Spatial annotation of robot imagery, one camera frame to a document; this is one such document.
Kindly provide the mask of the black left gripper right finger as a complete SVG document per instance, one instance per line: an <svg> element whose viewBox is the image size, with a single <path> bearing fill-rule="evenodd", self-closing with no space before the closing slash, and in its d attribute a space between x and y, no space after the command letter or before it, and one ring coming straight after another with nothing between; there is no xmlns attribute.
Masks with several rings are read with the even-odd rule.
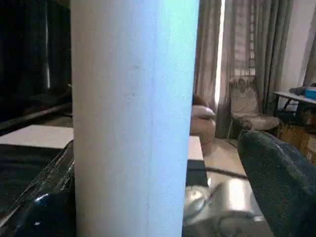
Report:
<svg viewBox="0 0 316 237"><path fill-rule="evenodd" d="M314 237L315 165L294 146L256 130L240 135L237 151L274 236Z"/></svg>

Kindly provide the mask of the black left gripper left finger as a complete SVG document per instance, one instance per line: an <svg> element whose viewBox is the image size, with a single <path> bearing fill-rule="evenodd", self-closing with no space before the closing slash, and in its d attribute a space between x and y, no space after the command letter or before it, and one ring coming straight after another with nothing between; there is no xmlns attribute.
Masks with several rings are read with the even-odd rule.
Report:
<svg viewBox="0 0 316 237"><path fill-rule="evenodd" d="M74 237L74 149L0 147L0 235Z"/></svg>

